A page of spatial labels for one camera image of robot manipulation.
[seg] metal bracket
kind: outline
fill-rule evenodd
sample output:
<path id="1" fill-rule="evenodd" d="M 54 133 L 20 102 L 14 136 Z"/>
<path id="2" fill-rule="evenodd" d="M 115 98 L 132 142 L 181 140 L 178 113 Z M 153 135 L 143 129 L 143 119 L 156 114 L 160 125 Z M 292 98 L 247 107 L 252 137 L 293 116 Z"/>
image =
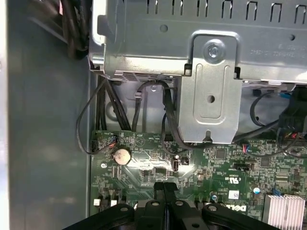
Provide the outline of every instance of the metal bracket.
<path id="1" fill-rule="evenodd" d="M 233 33 L 192 40 L 192 75 L 179 80 L 178 126 L 185 142 L 230 144 L 239 121 L 242 81 L 235 79 L 238 41 Z"/>

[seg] microchip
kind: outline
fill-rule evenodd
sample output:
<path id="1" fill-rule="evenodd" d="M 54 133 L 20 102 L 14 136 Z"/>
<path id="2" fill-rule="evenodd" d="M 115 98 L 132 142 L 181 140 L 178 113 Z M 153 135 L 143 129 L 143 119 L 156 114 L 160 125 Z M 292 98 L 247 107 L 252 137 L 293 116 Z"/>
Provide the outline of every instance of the microchip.
<path id="1" fill-rule="evenodd" d="M 260 166 L 261 167 L 269 167 L 270 166 L 270 158 L 269 157 L 262 158 Z"/>
<path id="2" fill-rule="evenodd" d="M 197 174 L 197 180 L 203 181 L 203 179 L 204 179 L 204 175 L 203 174 L 201 174 L 201 173 Z"/>
<path id="3" fill-rule="evenodd" d="M 155 173 L 161 173 L 166 175 L 166 168 L 155 168 Z"/>
<path id="4" fill-rule="evenodd" d="M 294 187 L 299 187 L 299 186 L 301 186 L 301 183 L 300 183 L 300 182 L 294 182 L 294 183 L 293 183 L 293 186 L 294 186 Z"/>
<path id="5" fill-rule="evenodd" d="M 216 159 L 225 159 L 226 158 L 226 150 L 218 149 L 215 155 Z"/>
<path id="6" fill-rule="evenodd" d="M 255 200 L 259 199 L 260 198 L 260 194 L 253 194 L 253 197 Z"/>

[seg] metal hole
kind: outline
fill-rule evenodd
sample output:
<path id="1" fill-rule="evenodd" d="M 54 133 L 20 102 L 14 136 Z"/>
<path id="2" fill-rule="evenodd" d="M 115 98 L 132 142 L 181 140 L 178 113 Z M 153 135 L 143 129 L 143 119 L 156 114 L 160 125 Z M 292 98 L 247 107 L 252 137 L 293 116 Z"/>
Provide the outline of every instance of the metal hole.
<path id="1" fill-rule="evenodd" d="M 160 31 L 161 31 L 162 33 L 166 33 L 166 32 L 168 31 L 167 25 L 161 25 L 161 26 L 160 26 Z"/>
<path id="2" fill-rule="evenodd" d="M 199 224 L 197 224 L 197 223 L 194 223 L 194 224 L 192 224 L 192 227 L 194 227 L 194 228 L 199 228 L 200 227 L 200 225 Z"/>
<path id="3" fill-rule="evenodd" d="M 210 96 L 207 97 L 207 101 L 209 103 L 213 103 L 215 101 L 215 97 L 213 95 L 210 95 Z"/>
<path id="4" fill-rule="evenodd" d="M 295 39 L 295 35 L 294 34 L 290 35 L 290 41 L 294 41 L 294 39 Z"/>

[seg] capacitor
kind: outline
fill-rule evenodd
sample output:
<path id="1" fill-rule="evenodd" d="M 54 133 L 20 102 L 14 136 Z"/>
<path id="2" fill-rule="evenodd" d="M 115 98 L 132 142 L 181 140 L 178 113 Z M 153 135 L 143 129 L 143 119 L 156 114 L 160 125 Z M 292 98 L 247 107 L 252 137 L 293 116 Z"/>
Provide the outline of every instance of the capacitor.
<path id="1" fill-rule="evenodd" d="M 179 157 L 177 158 L 176 156 L 173 158 L 172 160 L 172 168 L 174 172 L 178 172 L 178 168 L 179 168 Z"/>
<path id="2" fill-rule="evenodd" d="M 217 196 L 216 196 L 216 195 L 213 195 L 213 196 L 211 196 L 211 199 L 212 199 L 213 201 L 216 201 L 216 200 L 217 200 Z"/>
<path id="3" fill-rule="evenodd" d="M 118 149 L 113 154 L 113 159 L 119 165 L 126 165 L 131 160 L 131 153 L 127 149 Z"/>
<path id="4" fill-rule="evenodd" d="M 256 187 L 253 189 L 254 194 L 259 194 L 260 193 L 260 188 Z"/>

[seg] power cable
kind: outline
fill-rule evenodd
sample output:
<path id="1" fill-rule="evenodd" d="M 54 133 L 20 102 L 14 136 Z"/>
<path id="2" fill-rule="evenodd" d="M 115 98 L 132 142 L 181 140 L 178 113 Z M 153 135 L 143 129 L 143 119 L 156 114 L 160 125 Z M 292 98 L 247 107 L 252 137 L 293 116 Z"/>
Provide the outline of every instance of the power cable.
<path id="1" fill-rule="evenodd" d="M 97 86 L 97 88 L 94 90 L 92 96 L 90 97 L 89 101 L 86 103 L 85 107 L 82 109 L 80 115 L 78 116 L 77 122 L 76 122 L 76 137 L 77 137 L 77 141 L 78 141 L 78 145 L 79 148 L 81 149 L 82 152 L 88 154 L 88 155 L 97 155 L 101 152 L 105 152 L 106 150 L 112 148 L 115 146 L 115 144 L 117 143 L 117 139 L 114 138 L 110 144 L 108 144 L 107 146 L 104 146 L 103 148 L 95 151 L 95 152 L 88 152 L 85 150 L 85 148 L 82 145 L 81 142 L 81 138 L 80 138 L 80 123 L 81 123 L 81 119 L 85 113 L 85 111 L 87 110 L 87 108 L 89 107 L 89 105 L 91 104 L 91 102 L 93 101 L 93 99 L 95 98 L 95 96 L 98 94 L 99 90 L 102 88 L 102 86 L 105 84 L 106 82 L 103 80 L 101 81 L 101 83 Z"/>
<path id="2" fill-rule="evenodd" d="M 113 85 L 109 80 L 106 81 L 106 91 L 109 95 L 111 104 L 114 109 L 114 113 L 116 115 L 116 118 L 118 120 L 118 123 L 120 125 L 120 128 L 122 130 L 131 131 L 131 127 L 128 121 L 128 118 L 126 116 L 126 112 L 124 110 L 124 107 L 122 103 L 120 102 L 120 99 L 118 95 L 116 94 L 115 89 L 113 88 Z"/>

